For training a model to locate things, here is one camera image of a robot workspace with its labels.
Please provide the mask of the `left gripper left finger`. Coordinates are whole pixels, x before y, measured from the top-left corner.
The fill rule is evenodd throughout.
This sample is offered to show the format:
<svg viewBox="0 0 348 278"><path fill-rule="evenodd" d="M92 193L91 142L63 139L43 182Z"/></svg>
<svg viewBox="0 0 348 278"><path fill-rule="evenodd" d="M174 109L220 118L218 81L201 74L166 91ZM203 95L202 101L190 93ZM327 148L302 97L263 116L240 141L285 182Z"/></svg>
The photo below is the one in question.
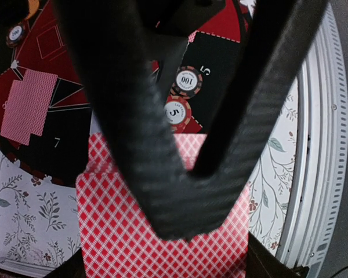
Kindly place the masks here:
<svg viewBox="0 0 348 278"><path fill-rule="evenodd" d="M71 258L47 274L45 278L86 278L82 249L80 248Z"/></svg>

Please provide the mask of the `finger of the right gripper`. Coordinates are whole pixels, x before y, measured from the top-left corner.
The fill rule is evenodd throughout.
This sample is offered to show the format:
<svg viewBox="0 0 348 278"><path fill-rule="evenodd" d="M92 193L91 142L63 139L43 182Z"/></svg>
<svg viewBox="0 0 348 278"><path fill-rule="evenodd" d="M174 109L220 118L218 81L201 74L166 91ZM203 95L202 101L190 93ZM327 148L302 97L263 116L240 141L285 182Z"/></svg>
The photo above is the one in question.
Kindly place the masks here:
<svg viewBox="0 0 348 278"><path fill-rule="evenodd" d="M154 232L191 239L186 170L150 74L135 1L55 1L75 70L110 152Z"/></svg>
<svg viewBox="0 0 348 278"><path fill-rule="evenodd" d="M220 227L251 175L311 46L326 1L257 1L242 59L188 185L188 236Z"/></svg>

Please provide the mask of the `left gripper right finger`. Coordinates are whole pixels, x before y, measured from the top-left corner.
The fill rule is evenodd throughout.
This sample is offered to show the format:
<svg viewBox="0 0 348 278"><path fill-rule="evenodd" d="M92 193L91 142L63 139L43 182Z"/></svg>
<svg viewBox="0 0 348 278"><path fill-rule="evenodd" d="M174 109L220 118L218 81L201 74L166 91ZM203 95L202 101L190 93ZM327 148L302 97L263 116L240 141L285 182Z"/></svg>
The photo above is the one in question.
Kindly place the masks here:
<svg viewBox="0 0 348 278"><path fill-rule="evenodd" d="M308 266L290 269L273 256L253 234L248 234L247 278L306 278Z"/></svg>

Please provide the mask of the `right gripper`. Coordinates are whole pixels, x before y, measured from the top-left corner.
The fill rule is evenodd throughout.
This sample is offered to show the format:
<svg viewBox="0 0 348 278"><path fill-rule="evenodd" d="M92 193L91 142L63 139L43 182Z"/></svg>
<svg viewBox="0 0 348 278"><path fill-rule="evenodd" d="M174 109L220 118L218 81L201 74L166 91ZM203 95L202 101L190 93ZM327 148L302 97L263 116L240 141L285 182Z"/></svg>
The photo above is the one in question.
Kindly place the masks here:
<svg viewBox="0 0 348 278"><path fill-rule="evenodd" d="M159 34L189 36L225 7L225 1L145 1L144 25Z"/></svg>

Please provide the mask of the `red playing card deck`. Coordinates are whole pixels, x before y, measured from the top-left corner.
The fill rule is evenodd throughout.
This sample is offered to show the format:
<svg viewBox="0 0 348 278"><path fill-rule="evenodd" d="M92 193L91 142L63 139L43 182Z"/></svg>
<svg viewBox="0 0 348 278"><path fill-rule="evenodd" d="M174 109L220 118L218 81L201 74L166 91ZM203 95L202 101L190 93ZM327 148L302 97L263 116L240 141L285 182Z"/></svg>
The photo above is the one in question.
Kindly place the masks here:
<svg viewBox="0 0 348 278"><path fill-rule="evenodd" d="M100 133L89 137L88 164L76 189L87 277L245 276L248 189L216 231L190 242L166 242L153 232Z"/></svg>

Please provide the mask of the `dark chips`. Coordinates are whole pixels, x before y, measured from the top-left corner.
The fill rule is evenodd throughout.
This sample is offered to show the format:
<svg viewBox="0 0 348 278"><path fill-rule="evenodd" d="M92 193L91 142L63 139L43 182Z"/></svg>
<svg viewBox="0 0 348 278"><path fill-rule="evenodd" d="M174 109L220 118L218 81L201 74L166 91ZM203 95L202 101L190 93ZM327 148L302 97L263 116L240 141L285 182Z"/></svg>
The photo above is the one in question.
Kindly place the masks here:
<svg viewBox="0 0 348 278"><path fill-rule="evenodd" d="M200 72L192 66L180 67L170 93L186 100L193 98L202 88L203 78Z"/></svg>
<svg viewBox="0 0 348 278"><path fill-rule="evenodd" d="M23 23L11 27L6 35L6 45L10 48L16 47L26 36L26 27Z"/></svg>

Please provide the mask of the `orange chips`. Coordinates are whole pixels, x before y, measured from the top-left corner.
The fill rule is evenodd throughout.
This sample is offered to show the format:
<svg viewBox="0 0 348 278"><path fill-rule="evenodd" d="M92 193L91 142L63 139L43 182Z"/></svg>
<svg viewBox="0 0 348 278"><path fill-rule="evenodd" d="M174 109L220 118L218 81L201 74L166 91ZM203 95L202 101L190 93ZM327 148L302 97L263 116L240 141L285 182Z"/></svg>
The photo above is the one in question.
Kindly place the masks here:
<svg viewBox="0 0 348 278"><path fill-rule="evenodd" d="M190 104L182 97L170 95L164 106L172 131L181 133L191 121Z"/></svg>

